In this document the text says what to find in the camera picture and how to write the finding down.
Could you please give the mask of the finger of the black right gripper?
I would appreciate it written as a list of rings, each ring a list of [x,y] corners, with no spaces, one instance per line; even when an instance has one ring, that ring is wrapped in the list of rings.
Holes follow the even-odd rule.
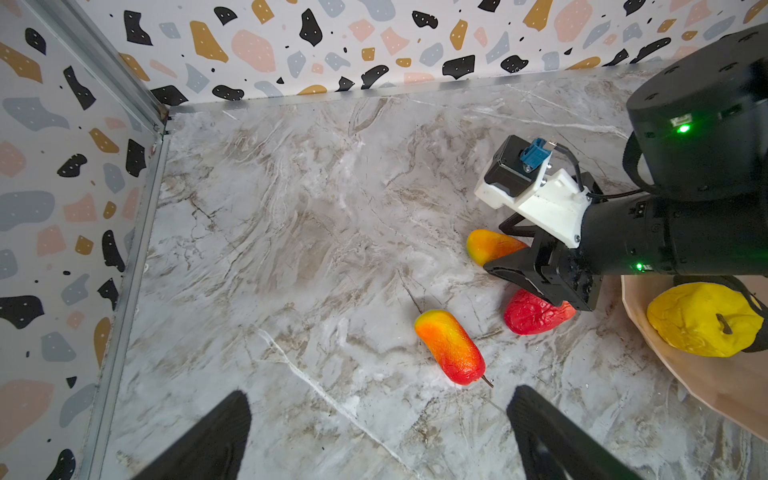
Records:
[[[524,221],[525,218],[522,215],[514,213],[499,225],[499,230],[513,237],[535,237],[541,231],[541,228],[536,225],[523,225]]]
[[[550,254],[538,248],[525,248],[485,263],[485,271],[513,283],[543,300],[563,300],[562,289],[543,272]]]

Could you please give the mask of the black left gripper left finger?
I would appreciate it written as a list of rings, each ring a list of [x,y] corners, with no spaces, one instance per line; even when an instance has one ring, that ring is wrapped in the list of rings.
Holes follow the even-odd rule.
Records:
[[[236,479],[251,422],[246,394],[233,391],[135,479]]]

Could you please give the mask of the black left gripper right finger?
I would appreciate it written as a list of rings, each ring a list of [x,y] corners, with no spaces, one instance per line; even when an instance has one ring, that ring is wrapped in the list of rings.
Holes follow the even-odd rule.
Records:
[[[515,389],[506,413],[528,479],[640,479],[527,385]]]

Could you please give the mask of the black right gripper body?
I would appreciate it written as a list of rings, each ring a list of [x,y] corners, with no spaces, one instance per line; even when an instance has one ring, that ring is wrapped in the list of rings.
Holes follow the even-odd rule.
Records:
[[[538,295],[554,306],[564,302],[581,311],[597,306],[608,276],[675,272],[671,204],[641,195],[591,206],[583,219],[580,245],[557,245],[537,267]]]

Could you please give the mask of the fake mango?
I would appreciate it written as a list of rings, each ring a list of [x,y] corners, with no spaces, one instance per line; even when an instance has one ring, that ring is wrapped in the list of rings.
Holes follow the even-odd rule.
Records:
[[[451,313],[444,310],[426,311],[416,319],[414,331],[452,382],[468,386],[483,380],[493,387],[485,377],[484,357]]]
[[[466,242],[468,255],[479,266],[527,247],[527,244],[514,237],[485,229],[471,232]]]

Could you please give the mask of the fake red strawberry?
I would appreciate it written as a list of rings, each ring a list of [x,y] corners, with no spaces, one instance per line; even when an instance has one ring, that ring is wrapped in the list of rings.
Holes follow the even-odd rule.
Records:
[[[518,290],[504,312],[506,326],[523,336],[538,335],[553,330],[572,319],[577,311],[567,302],[555,306],[530,292]]]

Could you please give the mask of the fake yellow lemon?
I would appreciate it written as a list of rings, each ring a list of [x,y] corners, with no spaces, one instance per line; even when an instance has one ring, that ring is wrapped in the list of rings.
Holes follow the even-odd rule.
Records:
[[[764,324],[747,297],[722,284],[692,282],[658,295],[646,317],[670,346],[702,357],[732,357],[746,351]]]

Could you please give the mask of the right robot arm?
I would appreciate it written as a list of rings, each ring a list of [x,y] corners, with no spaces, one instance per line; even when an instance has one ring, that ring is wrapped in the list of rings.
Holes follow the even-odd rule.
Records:
[[[626,109],[622,165],[634,189],[602,192],[567,148],[508,137],[476,195],[532,245],[488,273],[558,305],[592,310],[606,275],[767,271],[767,28],[729,34],[643,84]]]

